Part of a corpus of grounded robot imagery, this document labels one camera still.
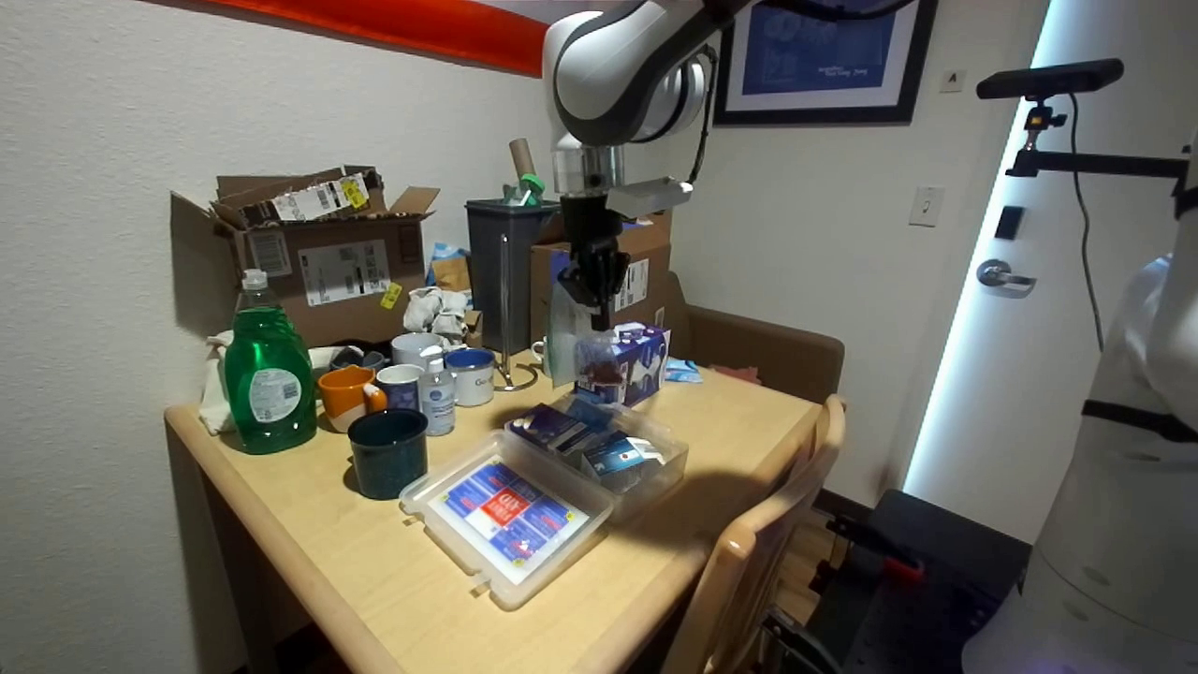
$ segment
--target blue cup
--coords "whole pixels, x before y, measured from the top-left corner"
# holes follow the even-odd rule
[[[428,470],[428,420],[417,409],[369,410],[347,428],[354,475],[362,496],[399,496]]]
[[[421,362],[382,367],[375,374],[375,383],[369,384],[371,409],[375,410],[401,410],[401,409],[421,410],[421,378],[422,378]]]

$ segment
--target coffee mug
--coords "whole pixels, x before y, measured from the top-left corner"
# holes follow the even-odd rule
[[[392,362],[375,370],[375,383],[369,384],[371,409],[380,410],[401,410],[421,409],[421,362]]]
[[[362,496],[399,496],[428,470],[428,420],[417,409],[369,410],[347,428],[354,483]]]
[[[399,362],[428,362],[428,359],[442,355],[435,334],[401,334],[390,339],[390,352],[399,355]]]
[[[371,384],[375,384],[375,370],[371,367],[337,367],[320,374],[320,393],[326,403],[326,424],[345,434],[347,424],[357,424],[359,415],[369,415],[371,409],[382,410],[385,402],[375,393],[371,402]]]

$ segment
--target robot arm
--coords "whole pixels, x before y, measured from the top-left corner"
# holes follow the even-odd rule
[[[769,0],[770,7],[859,21],[900,10],[911,0],[873,0],[853,10],[827,0]],[[624,143],[664,137],[684,127],[713,88],[713,61],[697,52],[748,0],[621,0],[609,10],[568,13],[552,27],[542,85],[557,133],[561,226],[574,268],[561,283],[577,302],[596,307],[593,325],[609,330],[609,294],[621,289],[629,257],[614,248],[621,217]],[[676,206],[688,188],[649,182],[659,206]]]

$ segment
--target white tray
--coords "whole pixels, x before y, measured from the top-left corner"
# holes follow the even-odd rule
[[[461,570],[505,611],[530,604],[596,539],[617,496],[503,430],[438,475],[414,483],[401,510],[422,520]]]

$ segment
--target jar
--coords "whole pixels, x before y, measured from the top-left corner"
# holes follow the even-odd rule
[[[496,398],[496,355],[483,348],[461,348],[442,355],[452,378],[452,403],[478,409]]]

